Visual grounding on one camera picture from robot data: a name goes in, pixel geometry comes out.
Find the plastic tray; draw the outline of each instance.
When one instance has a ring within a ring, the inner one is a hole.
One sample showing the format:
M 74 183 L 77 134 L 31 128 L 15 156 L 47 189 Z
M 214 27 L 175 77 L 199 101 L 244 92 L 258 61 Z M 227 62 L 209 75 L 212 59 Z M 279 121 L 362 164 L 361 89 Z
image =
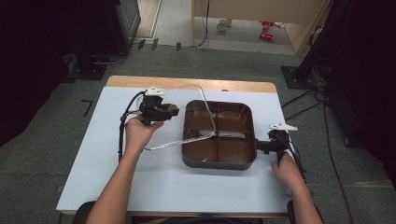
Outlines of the plastic tray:
M 207 102 L 215 121 L 215 134 L 182 145 L 182 159 L 190 167 L 246 170 L 257 158 L 253 118 L 247 105 Z M 183 139 L 209 132 L 212 124 L 203 101 L 186 106 Z

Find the white table surface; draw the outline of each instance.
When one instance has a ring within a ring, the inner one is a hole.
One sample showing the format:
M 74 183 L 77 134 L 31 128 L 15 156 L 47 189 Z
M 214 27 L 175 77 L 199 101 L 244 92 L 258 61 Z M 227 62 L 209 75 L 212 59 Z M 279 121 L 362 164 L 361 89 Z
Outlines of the white table surface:
M 104 87 L 56 207 L 58 211 L 72 215 L 83 203 L 97 200 L 118 164 L 120 116 L 132 97 L 143 90 Z M 205 96 L 208 101 L 248 105 L 259 140 L 268 140 L 270 124 L 284 121 L 276 93 L 205 91 Z M 166 100 L 169 102 L 164 103 L 183 104 L 178 99 Z M 184 110 L 178 106 L 179 115 L 166 121 L 155 135 L 179 140 Z M 257 159 L 246 171 L 201 169 L 183 163 L 181 146 L 145 150 L 136 167 L 127 210 L 135 215 L 285 216 L 291 195 L 276 180 L 272 161 L 276 161 L 275 153 L 258 151 Z

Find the cable on floor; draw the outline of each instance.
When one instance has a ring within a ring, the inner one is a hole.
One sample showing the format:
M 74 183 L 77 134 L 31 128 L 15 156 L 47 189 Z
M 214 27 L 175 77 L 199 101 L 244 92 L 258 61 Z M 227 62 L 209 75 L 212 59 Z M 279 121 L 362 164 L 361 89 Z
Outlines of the cable on floor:
M 207 41 L 209 41 L 208 39 L 207 39 L 207 18 L 209 17 L 209 9 L 210 9 L 210 0 L 208 0 L 207 1 L 207 8 L 206 8 L 206 25 L 204 25 L 204 28 L 205 28 L 205 36 L 204 36 L 204 39 L 201 41 L 201 43 L 199 44 L 199 45 L 197 45 L 197 46 L 191 46 L 192 48 L 199 48 L 199 47 L 201 47 L 205 42 L 206 42 L 206 40 Z
M 63 213 L 59 213 L 59 216 L 58 216 L 58 224 L 62 224 L 62 218 L 64 217 L 64 214 Z
M 291 103 L 293 103 L 293 102 L 295 102 L 295 101 L 301 99 L 301 98 L 304 97 L 304 96 L 313 95 L 313 94 L 318 94 L 318 93 L 323 93 L 323 91 L 320 91 L 321 88 L 324 88 L 324 87 L 323 87 L 323 86 L 320 86 L 320 87 L 317 87 L 317 88 L 315 88 L 315 89 L 313 89 L 313 90 L 305 91 L 303 94 L 301 94 L 301 95 L 299 95 L 299 96 L 296 96 L 296 97 L 292 98 L 291 100 L 289 100 L 288 102 L 286 102 L 285 104 L 283 104 L 281 107 L 284 108 L 285 106 L 287 106 L 287 105 L 289 105 L 289 104 L 291 104 Z
M 337 167 L 335 166 L 334 158 L 332 156 L 332 148 L 331 148 L 331 144 L 330 144 L 330 135 L 329 135 L 329 123 L 327 121 L 327 115 L 326 115 L 326 104 L 324 104 L 324 106 L 323 106 L 323 116 L 324 116 L 324 123 L 325 123 L 325 126 L 326 126 L 327 147 L 329 149 L 329 155 L 330 155 L 330 160 L 332 162 L 332 168 L 334 169 L 335 175 L 337 176 L 338 184 L 340 185 L 340 189 L 341 189 L 341 192 L 343 194 L 344 202 L 346 204 L 347 214 L 349 216 L 349 221 L 350 221 L 351 224 L 353 224 L 354 223 L 353 222 L 353 217 L 352 217 L 352 214 L 350 212 L 349 203 L 347 201 L 347 195 L 346 195 L 346 192 L 344 190 L 344 185 L 343 185 L 343 182 L 341 180 L 340 175 L 338 174 L 338 170 L 337 170 Z
M 126 55 L 126 53 L 122 54 L 122 57 L 121 57 L 120 59 L 114 61 L 114 62 L 109 62 L 109 63 L 94 63 L 94 64 L 105 64 L 105 65 L 109 65 L 109 64 L 119 63 L 123 58 L 125 58 L 125 55 Z
M 297 112 L 297 113 L 295 113 L 295 114 L 293 114 L 293 115 L 290 115 L 289 117 L 285 118 L 285 121 L 286 121 L 286 120 L 290 120 L 290 119 L 295 119 L 295 118 L 299 117 L 300 115 L 302 115 L 304 112 L 306 112 L 306 111 L 308 111 L 308 110 L 310 110 L 310 109 L 312 109 L 312 108 L 314 108 L 314 107 L 316 107 L 316 106 L 318 106 L 318 105 L 321 105 L 321 104 L 323 104 L 323 103 L 322 103 L 322 102 L 319 102 L 319 103 L 317 103 L 317 104 L 315 104 L 315 105 L 309 106 L 309 107 L 306 108 L 306 109 L 300 110 L 299 112 Z

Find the human arm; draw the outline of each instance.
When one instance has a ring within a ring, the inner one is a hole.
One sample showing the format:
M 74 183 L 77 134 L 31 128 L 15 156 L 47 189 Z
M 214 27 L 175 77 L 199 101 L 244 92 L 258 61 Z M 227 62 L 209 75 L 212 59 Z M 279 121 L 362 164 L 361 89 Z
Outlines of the human arm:
M 137 116 L 125 124 L 125 153 L 93 206 L 86 223 L 124 223 L 134 170 L 140 153 L 152 134 L 163 126 L 163 122 L 145 126 L 141 120 L 143 118 Z
M 323 223 L 312 200 L 311 191 L 301 177 L 294 159 L 285 153 L 279 166 L 273 163 L 272 168 L 276 177 L 291 191 L 296 223 Z

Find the black stand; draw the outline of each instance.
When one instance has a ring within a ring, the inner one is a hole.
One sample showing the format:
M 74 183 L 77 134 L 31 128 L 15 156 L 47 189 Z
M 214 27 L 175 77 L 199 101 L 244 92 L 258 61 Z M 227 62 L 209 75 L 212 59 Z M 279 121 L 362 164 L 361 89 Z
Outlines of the black stand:
M 364 138 L 364 127 L 354 113 L 349 102 L 342 91 L 337 89 L 332 83 L 326 87 L 326 95 L 330 99 L 330 105 L 337 113 L 339 122 L 344 130 L 344 143 L 346 147 L 362 148 L 358 139 Z
M 108 63 L 108 58 L 102 58 L 101 63 Z M 69 73 L 68 78 L 86 79 L 86 80 L 102 80 L 103 74 L 107 68 L 106 64 L 87 63 L 84 64 L 79 60 L 75 63 Z
M 87 202 L 84 203 L 76 212 L 75 217 L 73 218 L 72 224 L 84 224 L 87 219 L 88 215 L 90 214 L 95 202 Z
M 281 66 L 283 78 L 285 78 L 286 85 L 289 89 L 302 89 L 302 90 L 313 90 L 317 88 L 316 85 L 309 82 L 309 79 L 298 80 L 295 76 L 298 67 Z

